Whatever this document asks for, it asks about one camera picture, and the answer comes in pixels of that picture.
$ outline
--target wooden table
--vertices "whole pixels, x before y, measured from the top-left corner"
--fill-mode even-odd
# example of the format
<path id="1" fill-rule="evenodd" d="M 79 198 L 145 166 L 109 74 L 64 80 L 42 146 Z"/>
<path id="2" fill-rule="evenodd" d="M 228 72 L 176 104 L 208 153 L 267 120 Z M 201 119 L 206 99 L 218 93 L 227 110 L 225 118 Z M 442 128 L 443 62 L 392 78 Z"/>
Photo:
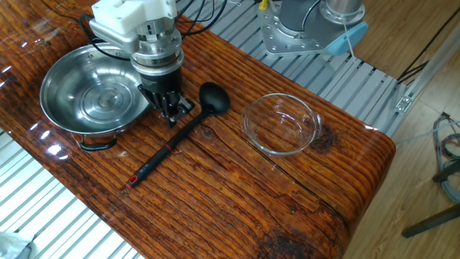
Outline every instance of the wooden table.
<path id="1" fill-rule="evenodd" d="M 174 129 L 149 112 L 99 153 L 81 151 L 46 119 L 40 84 L 58 58 L 86 43 L 75 18 L 91 2 L 0 1 L 0 127 L 146 258 L 340 258 L 385 177 L 393 142 L 205 32 L 183 43 L 183 91 L 197 100 L 203 82 L 216 82 L 231 110 L 196 128 L 140 186 L 121 191 L 199 109 Z M 267 157 L 240 130 L 242 109 L 273 92 L 298 96 L 322 116 L 320 140 L 297 155 Z"/>

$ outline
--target metal slat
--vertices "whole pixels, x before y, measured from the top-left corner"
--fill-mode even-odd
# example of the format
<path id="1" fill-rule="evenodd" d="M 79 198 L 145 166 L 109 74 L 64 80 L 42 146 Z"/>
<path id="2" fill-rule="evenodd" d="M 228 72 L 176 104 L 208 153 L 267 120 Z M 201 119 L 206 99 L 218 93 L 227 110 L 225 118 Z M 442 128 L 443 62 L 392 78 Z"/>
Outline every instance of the metal slat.
<path id="1" fill-rule="evenodd" d="M 59 181 L 54 179 L 50 184 L 43 186 L 42 189 L 33 197 L 29 197 L 17 210 L 13 211 L 7 217 L 2 219 L 0 222 L 0 231 L 13 231 L 20 226 L 21 223 L 26 221 L 28 217 L 31 217 L 44 203 L 47 202 L 56 192 L 62 189 L 62 185 L 59 185 Z"/>
<path id="2" fill-rule="evenodd" d="M 385 73 L 379 70 L 375 70 L 361 91 L 353 96 L 349 103 L 344 106 L 345 112 L 348 112 L 352 116 L 356 116 L 358 112 L 364 107 L 365 101 L 368 100 L 377 90 L 377 88 L 382 85 L 384 79 Z"/>
<path id="3" fill-rule="evenodd" d="M 387 133 L 388 128 L 396 120 L 399 113 L 395 112 L 396 103 L 403 97 L 405 93 L 405 85 L 397 85 L 394 81 L 394 91 L 387 98 L 380 112 L 377 113 L 377 118 L 374 119 L 372 126 L 379 129 L 383 133 Z"/>
<path id="4" fill-rule="evenodd" d="M 131 250 L 123 257 L 123 259 L 132 259 L 134 256 L 137 256 L 137 251 L 134 248 L 131 248 Z"/>
<path id="5" fill-rule="evenodd" d="M 74 232 L 52 255 L 50 258 L 66 258 L 68 253 L 99 224 L 101 220 L 92 214 L 81 227 Z"/>
<path id="6" fill-rule="evenodd" d="M 241 6 L 230 4 L 227 2 L 225 9 L 228 9 L 227 13 L 222 14 L 221 18 L 212 26 L 211 31 L 220 35 L 227 27 L 230 27 L 238 18 L 249 8 L 254 6 L 254 2 L 250 0 L 241 1 Z"/>
<path id="7" fill-rule="evenodd" d="M 332 58 L 332 60 L 327 63 L 323 70 L 316 76 L 316 78 L 307 86 L 307 89 L 314 94 L 320 94 L 327 85 L 338 76 L 341 69 L 346 65 L 345 61 L 349 57 L 348 53 L 345 55 L 340 55 L 338 57 Z"/>
<path id="8" fill-rule="evenodd" d="M 384 82 L 382 83 L 381 86 L 377 88 L 377 91 L 374 93 L 371 99 L 366 100 L 363 110 L 361 110 L 356 115 L 358 119 L 362 121 L 366 119 L 367 115 L 369 115 L 371 110 L 374 108 L 375 104 L 379 101 L 380 97 L 382 97 L 383 93 L 386 90 L 388 90 L 388 86 L 390 85 L 390 83 L 392 83 L 392 81 L 393 81 L 393 78 L 389 76 L 385 78 Z"/>
<path id="9" fill-rule="evenodd" d="M 64 245 L 76 232 L 92 217 L 94 213 L 86 208 L 84 209 L 68 226 L 63 229 L 59 235 L 52 240 L 38 255 L 38 258 L 51 258 L 56 251 Z"/>
<path id="10" fill-rule="evenodd" d="M 345 83 L 341 89 L 331 98 L 331 103 L 340 109 L 356 95 L 370 77 L 373 67 L 369 64 L 362 64 L 361 68 Z"/>
<path id="11" fill-rule="evenodd" d="M 336 76 L 333 78 L 331 84 L 326 87 L 326 90 L 320 93 L 320 97 L 324 98 L 327 101 L 330 101 L 332 97 L 340 91 L 341 87 L 349 81 L 352 75 L 354 75 L 357 72 L 357 69 L 359 65 L 361 64 L 360 60 L 356 60 L 356 62 L 353 62 L 352 59 L 348 60 L 346 63 L 347 65 L 350 64 L 350 66 L 346 69 L 345 73 L 341 76 Z"/>
<path id="12" fill-rule="evenodd" d="M 249 7 L 238 20 L 232 22 L 229 27 L 223 30 L 219 37 L 224 39 L 225 41 L 230 42 L 234 39 L 242 30 L 244 30 L 247 26 L 251 23 L 256 24 L 257 15 L 253 12 L 253 9 Z"/>
<path id="13" fill-rule="evenodd" d="M 395 85 L 396 80 L 391 80 L 391 83 L 389 84 L 383 95 L 381 95 L 379 101 L 374 105 L 369 115 L 367 115 L 366 119 L 364 119 L 365 123 L 373 125 L 378 116 L 389 116 L 388 114 L 382 114 L 382 110 L 385 107 L 385 105 L 390 101 L 391 96 L 396 92 Z"/>
<path id="14" fill-rule="evenodd" d="M 237 35 L 234 35 L 229 43 L 231 43 L 233 46 L 241 47 L 246 41 L 249 40 L 248 35 L 250 37 L 256 37 L 256 39 L 259 39 L 259 42 L 262 41 L 262 33 L 259 30 L 259 26 L 257 26 L 257 23 L 255 21 L 250 22 L 240 33 Z"/>
<path id="15" fill-rule="evenodd" d="M 11 192 L 7 198 L 0 201 L 0 222 L 4 221 L 9 215 L 18 211 L 24 203 L 36 196 L 44 186 L 50 184 L 53 177 L 47 171 L 41 171 L 38 176 L 29 181 L 23 188 L 17 188 Z"/>
<path id="16" fill-rule="evenodd" d="M 310 81 L 315 78 L 316 74 L 324 67 L 325 64 L 329 61 L 331 55 L 321 54 L 319 55 L 311 65 L 302 73 L 296 83 L 300 84 L 303 87 L 306 87 Z"/>
<path id="17" fill-rule="evenodd" d="M 78 244 L 66 251 L 66 253 L 74 258 L 84 258 L 93 249 L 94 245 L 101 241 L 111 228 L 102 220 L 94 228 L 82 236 Z"/>
<path id="18" fill-rule="evenodd" d="M 10 157 L 5 163 L 0 165 L 0 178 L 8 172 L 10 169 L 12 169 L 13 166 L 15 166 L 17 163 L 19 163 L 21 160 L 23 160 L 27 156 L 27 152 L 25 150 L 20 150 L 18 153 L 14 154 L 13 156 Z"/>
<path id="19" fill-rule="evenodd" d="M 108 258 L 124 240 L 115 231 L 110 231 L 107 238 L 99 242 L 85 258 Z"/>
<path id="20" fill-rule="evenodd" d="M 27 184 L 32 178 L 40 174 L 42 170 L 43 167 L 37 161 L 31 159 L 30 163 L 24 164 L 19 170 L 5 178 L 4 181 L 0 180 L 0 204 L 14 194 L 18 188 L 22 188 L 24 184 Z"/>
<path id="21" fill-rule="evenodd" d="M 52 245 L 54 240 L 64 235 L 85 214 L 87 207 L 76 197 L 72 199 L 59 214 L 55 215 L 40 231 L 36 232 L 34 244 L 40 251 Z"/>
<path id="22" fill-rule="evenodd" d="M 8 161 L 14 154 L 21 150 L 21 146 L 15 141 L 10 141 L 0 149 L 0 165 Z"/>
<path id="23" fill-rule="evenodd" d="M 11 141 L 13 141 L 13 139 L 8 136 L 8 134 L 4 134 L 4 132 L 2 131 L 3 134 L 0 135 L 0 150 L 8 143 L 10 143 Z"/>
<path id="24" fill-rule="evenodd" d="M 132 247 L 125 241 L 116 249 L 116 253 L 112 253 L 108 259 L 122 259 L 131 250 L 131 248 Z"/>
<path id="25" fill-rule="evenodd" d="M 305 68 L 308 66 L 308 64 L 314 59 L 315 55 L 307 55 L 305 56 L 305 58 L 302 60 L 302 62 L 300 62 L 297 67 L 294 68 L 293 72 L 287 76 L 285 75 L 287 78 L 289 78 L 290 80 L 292 81 L 295 81 L 298 76 L 300 75 L 300 73 L 302 73 Z"/>

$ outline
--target wooden floor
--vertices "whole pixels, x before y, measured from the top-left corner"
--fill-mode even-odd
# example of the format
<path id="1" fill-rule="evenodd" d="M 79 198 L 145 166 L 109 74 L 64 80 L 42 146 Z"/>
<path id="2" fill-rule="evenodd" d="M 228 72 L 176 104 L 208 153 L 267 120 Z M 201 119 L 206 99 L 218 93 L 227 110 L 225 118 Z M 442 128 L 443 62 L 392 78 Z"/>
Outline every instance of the wooden floor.
<path id="1" fill-rule="evenodd" d="M 441 112 L 460 120 L 460 51 L 426 86 L 393 140 L 429 132 Z M 442 130 L 440 138 L 451 133 L 451 128 Z M 453 148 L 460 154 L 459 147 Z M 400 234 L 405 227 L 454 205 L 441 186 L 431 180 L 437 167 L 432 136 L 399 146 L 390 172 L 344 258 L 460 258 L 460 219 L 410 239 Z M 450 180 L 460 190 L 460 173 Z"/>
<path id="2" fill-rule="evenodd" d="M 364 6 L 369 31 L 354 52 L 398 78 L 460 7 L 460 0 L 364 0 Z M 458 23 L 460 15 L 442 30 L 417 64 L 429 59 Z"/>

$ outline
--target glass bowl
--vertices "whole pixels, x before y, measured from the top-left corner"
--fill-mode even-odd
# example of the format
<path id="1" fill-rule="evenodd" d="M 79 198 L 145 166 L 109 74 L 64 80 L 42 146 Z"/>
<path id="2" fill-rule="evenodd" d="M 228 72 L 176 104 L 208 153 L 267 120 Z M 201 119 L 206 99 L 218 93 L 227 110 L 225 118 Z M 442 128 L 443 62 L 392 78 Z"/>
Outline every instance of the glass bowl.
<path id="1" fill-rule="evenodd" d="M 268 94 L 244 108 L 242 129 L 261 151 L 292 155 L 321 133 L 321 118 L 299 98 Z"/>

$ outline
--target wood grain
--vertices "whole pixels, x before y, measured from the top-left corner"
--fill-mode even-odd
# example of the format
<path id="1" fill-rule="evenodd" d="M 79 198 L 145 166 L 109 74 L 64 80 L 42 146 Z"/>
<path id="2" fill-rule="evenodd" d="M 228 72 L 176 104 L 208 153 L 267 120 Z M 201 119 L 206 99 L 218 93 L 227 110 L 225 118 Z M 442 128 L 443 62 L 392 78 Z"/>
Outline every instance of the wood grain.
<path id="1" fill-rule="evenodd" d="M 364 6 L 369 31 L 354 53 L 389 76 L 398 78 L 460 7 L 460 0 L 364 0 Z M 457 17 L 446 31 L 458 23 Z M 437 49 L 427 53 L 425 58 L 430 59 Z"/>
<path id="2" fill-rule="evenodd" d="M 47 120 L 41 81 L 85 44 L 75 18 L 91 2 L 0 1 L 0 127 L 146 258 L 340 258 L 385 177 L 392 141 L 205 32 L 183 43 L 183 91 L 197 100 L 203 82 L 216 82 L 231 110 L 207 119 L 126 192 L 132 172 L 199 110 L 174 129 L 149 112 L 99 153 L 79 150 L 79 136 Z M 257 151 L 240 114 L 272 92 L 298 96 L 321 115 L 318 142 L 286 158 Z"/>

